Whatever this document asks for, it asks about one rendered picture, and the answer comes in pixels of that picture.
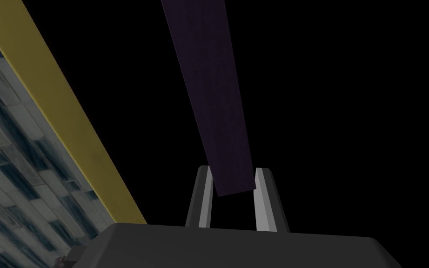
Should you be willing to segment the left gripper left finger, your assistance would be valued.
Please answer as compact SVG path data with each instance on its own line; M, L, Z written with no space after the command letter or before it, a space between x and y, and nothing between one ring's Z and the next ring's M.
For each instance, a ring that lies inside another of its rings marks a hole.
M209 228L211 223L214 182L210 167L198 168L185 226Z

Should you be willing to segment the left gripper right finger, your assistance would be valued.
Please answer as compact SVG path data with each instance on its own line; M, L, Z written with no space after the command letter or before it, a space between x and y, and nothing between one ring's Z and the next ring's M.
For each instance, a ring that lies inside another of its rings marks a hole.
M257 168L255 184L253 197L256 230L289 233L287 218L271 170Z

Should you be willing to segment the dark purple long bar handle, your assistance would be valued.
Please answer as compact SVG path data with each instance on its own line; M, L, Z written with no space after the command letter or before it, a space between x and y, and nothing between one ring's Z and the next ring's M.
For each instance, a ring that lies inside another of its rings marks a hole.
M219 196L256 188L225 0L161 0Z

